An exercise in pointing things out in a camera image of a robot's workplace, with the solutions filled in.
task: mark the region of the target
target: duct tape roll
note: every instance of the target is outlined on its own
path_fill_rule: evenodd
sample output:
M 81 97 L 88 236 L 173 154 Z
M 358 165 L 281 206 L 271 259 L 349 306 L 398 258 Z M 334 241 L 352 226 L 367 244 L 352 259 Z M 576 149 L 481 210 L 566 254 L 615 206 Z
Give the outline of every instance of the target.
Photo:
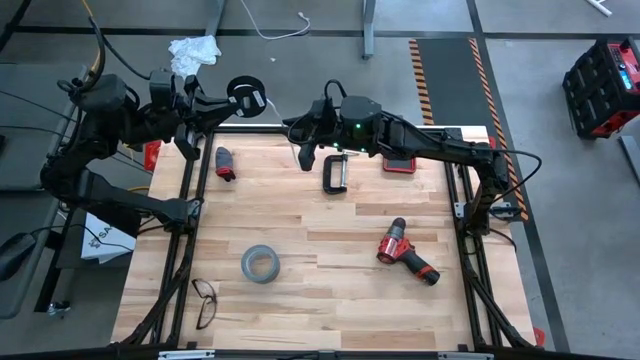
M 268 257 L 271 259 L 271 268 L 265 274 L 254 274 L 251 270 L 253 263 L 256 259 L 260 257 Z M 278 255 L 273 251 L 272 248 L 266 245 L 256 245 L 252 246 L 247 250 L 244 255 L 242 255 L 242 272 L 247 279 L 258 283 L 258 284 L 267 284 L 273 281 L 280 273 L 280 260 L 278 259 Z

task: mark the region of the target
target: wooden table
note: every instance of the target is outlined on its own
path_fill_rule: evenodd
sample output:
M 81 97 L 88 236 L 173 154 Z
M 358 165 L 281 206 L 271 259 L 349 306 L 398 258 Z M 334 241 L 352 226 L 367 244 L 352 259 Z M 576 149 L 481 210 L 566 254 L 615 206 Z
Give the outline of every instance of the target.
M 462 130 L 468 141 L 487 141 L 484 127 Z M 216 135 L 217 146 L 232 151 L 238 179 L 226 183 L 209 171 L 191 278 L 214 286 L 218 313 L 208 328 L 196 330 L 202 300 L 190 286 L 182 344 L 252 350 L 455 350 L 458 344 L 471 345 L 441 162 L 419 159 L 411 176 L 383 172 L 380 156 L 353 157 L 348 192 L 329 196 L 322 191 L 322 161 L 334 149 L 318 149 L 313 171 L 305 173 L 283 136 Z M 184 164 L 173 145 L 163 146 L 150 195 L 177 197 Z M 473 171 L 472 178 L 477 184 Z M 418 255 L 441 272 L 435 286 L 418 281 L 402 263 L 389 266 L 376 259 L 379 241 L 397 216 L 407 220 L 407 236 Z M 498 222 L 492 226 L 509 233 Z M 169 237 L 159 230 L 138 239 L 113 340 L 129 335 L 155 302 Z M 272 247 L 280 257 L 280 274 L 270 284 L 250 282 L 240 269 L 242 254 L 256 244 Z M 485 251 L 496 301 L 533 342 L 512 245 L 489 235 Z M 166 317 L 165 335 L 171 318 Z

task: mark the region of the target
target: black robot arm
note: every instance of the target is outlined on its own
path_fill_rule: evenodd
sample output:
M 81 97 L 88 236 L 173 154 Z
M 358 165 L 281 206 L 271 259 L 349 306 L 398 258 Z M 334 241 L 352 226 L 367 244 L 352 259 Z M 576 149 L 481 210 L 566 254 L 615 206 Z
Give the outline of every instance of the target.
M 302 170 L 311 170 L 318 146 L 365 152 L 369 157 L 382 154 L 390 160 L 419 157 L 471 166 L 480 186 L 474 200 L 466 204 L 463 223 L 471 233 L 489 233 L 488 211 L 508 186 L 506 162 L 489 144 L 455 139 L 444 129 L 438 136 L 427 134 L 363 96 L 345 96 L 339 114 L 336 109 L 332 99 L 325 97 L 314 101 L 307 114 L 285 120 L 287 138 L 300 145 Z
M 185 80 L 185 95 L 175 89 L 174 75 L 151 73 L 151 102 L 139 108 L 138 95 L 116 75 L 104 75 L 88 90 L 69 88 L 71 101 L 86 113 L 71 140 L 40 172 L 43 187 L 71 207 L 80 207 L 118 227 L 121 219 L 156 216 L 166 230 L 188 231 L 202 199 L 159 200 L 111 186 L 86 166 L 106 159 L 119 142 L 140 151 L 149 141 L 173 139 L 187 160 L 200 156 L 196 140 L 232 115 L 254 117 L 264 111 L 264 86 L 252 77 L 234 79 L 227 97 L 207 97 L 195 76 Z

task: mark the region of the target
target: eyeglasses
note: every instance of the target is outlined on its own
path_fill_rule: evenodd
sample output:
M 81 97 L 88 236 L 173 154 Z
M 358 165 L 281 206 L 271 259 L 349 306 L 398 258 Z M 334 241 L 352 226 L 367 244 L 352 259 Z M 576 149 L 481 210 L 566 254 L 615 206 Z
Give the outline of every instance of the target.
M 209 326 L 213 318 L 216 316 L 218 309 L 218 298 L 216 292 L 213 290 L 213 286 L 202 279 L 191 280 L 191 285 L 196 289 L 198 296 L 204 299 L 202 307 L 200 308 L 200 315 L 198 315 L 197 330 L 202 330 Z

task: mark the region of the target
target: orange striped tape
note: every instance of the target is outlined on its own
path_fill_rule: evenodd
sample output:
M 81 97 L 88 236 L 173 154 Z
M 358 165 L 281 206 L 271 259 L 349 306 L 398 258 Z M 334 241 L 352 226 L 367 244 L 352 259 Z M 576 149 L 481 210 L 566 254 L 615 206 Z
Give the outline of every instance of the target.
M 489 86 L 489 81 L 487 80 L 487 74 L 484 71 L 484 65 L 482 64 L 482 57 L 480 56 L 480 51 L 478 51 L 478 43 L 476 39 L 469 39 L 469 45 L 471 46 L 471 52 L 473 54 L 473 59 L 476 62 L 476 67 L 478 68 L 478 74 L 480 75 L 480 81 L 482 82 L 482 88 L 484 89 L 484 94 L 487 98 L 487 103 L 489 106 L 489 112 L 491 113 L 491 117 L 493 118 L 493 125 L 496 128 L 496 132 L 498 133 L 498 142 L 503 149 L 507 149 L 507 139 L 504 136 L 504 132 L 502 131 L 502 124 L 500 123 L 500 117 L 498 116 L 498 111 L 496 110 L 496 105 L 493 102 L 493 95 L 491 95 L 491 88 Z M 505 154 L 505 158 L 507 160 L 507 169 L 509 172 L 509 178 L 511 179 L 511 186 L 515 186 L 519 180 L 516 175 L 516 169 L 513 166 L 513 161 L 511 160 L 511 156 L 509 154 Z M 524 221 L 529 220 L 529 214 L 527 213 L 527 207 L 524 204 L 524 197 L 522 196 L 522 191 L 520 188 L 514 191 L 516 199 L 518 199 L 518 206 L 522 209 L 520 213 L 520 218 Z
M 429 91 L 427 90 L 427 79 L 424 77 L 422 69 L 422 60 L 418 43 L 409 40 L 409 53 L 411 54 L 411 63 L 413 65 L 413 75 L 416 79 L 416 87 L 418 88 L 418 98 L 420 99 L 420 110 L 422 111 L 422 121 L 425 125 L 433 125 L 433 112 L 431 110 L 431 100 L 429 99 Z

